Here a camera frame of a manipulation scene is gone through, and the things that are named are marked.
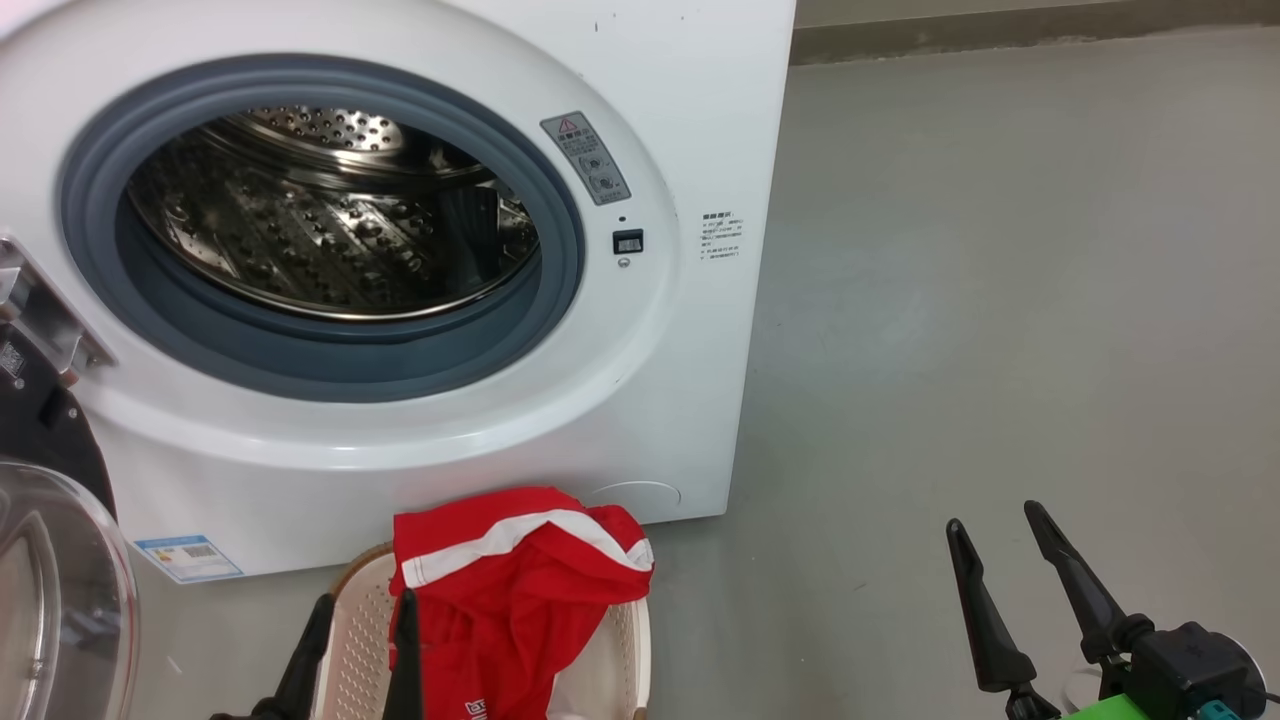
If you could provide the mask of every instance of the plastic basket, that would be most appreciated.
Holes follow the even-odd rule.
[[[312,720],[381,720],[392,676],[387,659],[394,609],[387,583],[394,571],[388,543],[357,557],[334,584],[333,626]],[[557,676],[556,696],[586,720],[643,720],[649,664],[648,603],[616,605],[577,660]]]

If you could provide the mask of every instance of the gray floor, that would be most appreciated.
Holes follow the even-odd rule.
[[[792,73],[731,509],[652,529],[653,717],[1000,717],[952,515],[1057,700],[1030,497],[1280,673],[1277,74],[1277,31]],[[334,573],[143,566],[134,717],[247,711]]]

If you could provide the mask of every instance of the blue label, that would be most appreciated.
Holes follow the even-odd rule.
[[[204,583],[244,574],[205,536],[146,539],[133,544],[178,583]]]

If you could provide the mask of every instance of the stainless steel drum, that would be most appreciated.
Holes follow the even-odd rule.
[[[352,109],[221,118],[152,154],[128,192],[161,245],[206,281],[325,320],[438,315],[538,252],[520,199],[484,165]]]

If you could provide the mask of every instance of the red cloth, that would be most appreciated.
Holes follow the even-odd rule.
[[[586,509],[554,488],[397,515],[394,532],[389,591],[415,588],[430,720],[545,720],[556,673],[653,575],[626,510]]]

